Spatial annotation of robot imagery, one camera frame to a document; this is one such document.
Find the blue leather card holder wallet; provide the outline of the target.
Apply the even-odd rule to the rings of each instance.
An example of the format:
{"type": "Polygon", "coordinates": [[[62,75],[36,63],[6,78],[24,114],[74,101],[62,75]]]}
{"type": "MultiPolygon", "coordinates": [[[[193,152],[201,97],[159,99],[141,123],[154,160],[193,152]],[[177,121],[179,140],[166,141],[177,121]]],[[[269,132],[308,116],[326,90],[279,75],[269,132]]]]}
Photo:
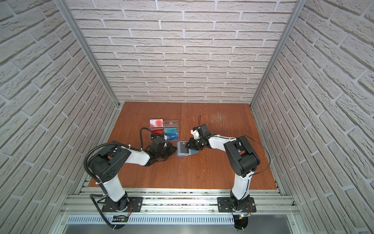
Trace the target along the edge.
{"type": "Polygon", "coordinates": [[[199,151],[192,150],[187,148],[187,141],[177,142],[177,156],[178,157],[187,157],[194,154],[197,154],[199,151]]]}

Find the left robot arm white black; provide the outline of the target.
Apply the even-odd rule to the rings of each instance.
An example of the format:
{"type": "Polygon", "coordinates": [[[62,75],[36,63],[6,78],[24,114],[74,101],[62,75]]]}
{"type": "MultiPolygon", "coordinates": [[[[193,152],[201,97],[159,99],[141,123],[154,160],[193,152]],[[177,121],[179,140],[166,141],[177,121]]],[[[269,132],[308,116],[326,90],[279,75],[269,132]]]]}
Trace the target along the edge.
{"type": "Polygon", "coordinates": [[[107,201],[118,211],[128,205],[128,195],[119,180],[118,173],[125,164],[137,164],[149,167],[159,161],[165,161],[177,147],[164,137],[156,137],[152,144],[143,149],[135,149],[117,141],[104,143],[90,150],[83,167],[93,178],[107,197],[107,201]]]}

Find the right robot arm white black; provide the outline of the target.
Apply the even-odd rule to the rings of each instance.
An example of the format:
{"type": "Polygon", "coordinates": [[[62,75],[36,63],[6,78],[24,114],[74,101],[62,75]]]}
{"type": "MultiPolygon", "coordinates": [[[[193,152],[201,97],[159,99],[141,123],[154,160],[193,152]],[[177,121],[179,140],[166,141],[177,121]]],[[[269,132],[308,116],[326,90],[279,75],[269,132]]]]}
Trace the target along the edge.
{"type": "Polygon", "coordinates": [[[261,161],[246,136],[226,137],[213,135],[205,124],[191,130],[192,137],[187,148],[201,151],[205,148],[226,152],[232,170],[235,173],[234,185],[230,191],[231,205],[241,210],[249,203],[249,186],[261,161]]]}

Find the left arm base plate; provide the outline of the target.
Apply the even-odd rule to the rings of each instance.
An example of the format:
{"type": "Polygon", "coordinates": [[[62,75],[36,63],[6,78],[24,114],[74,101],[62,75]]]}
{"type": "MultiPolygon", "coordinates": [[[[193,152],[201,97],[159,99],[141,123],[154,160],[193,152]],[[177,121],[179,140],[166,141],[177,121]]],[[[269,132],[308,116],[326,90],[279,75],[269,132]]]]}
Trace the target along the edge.
{"type": "Polygon", "coordinates": [[[142,203],[142,197],[125,197],[117,202],[107,197],[101,210],[103,212],[129,212],[132,208],[132,212],[139,213],[142,203]]]}

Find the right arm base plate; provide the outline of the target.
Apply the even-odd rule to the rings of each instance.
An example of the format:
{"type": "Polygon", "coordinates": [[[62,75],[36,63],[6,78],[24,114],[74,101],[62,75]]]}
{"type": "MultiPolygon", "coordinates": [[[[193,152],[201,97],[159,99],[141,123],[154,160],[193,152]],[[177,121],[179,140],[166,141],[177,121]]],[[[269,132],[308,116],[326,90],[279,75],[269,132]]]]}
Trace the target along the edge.
{"type": "Polygon", "coordinates": [[[220,213],[229,213],[229,212],[244,212],[244,213],[255,213],[257,211],[254,198],[248,196],[242,200],[237,200],[235,197],[218,197],[218,211],[220,213]]]}

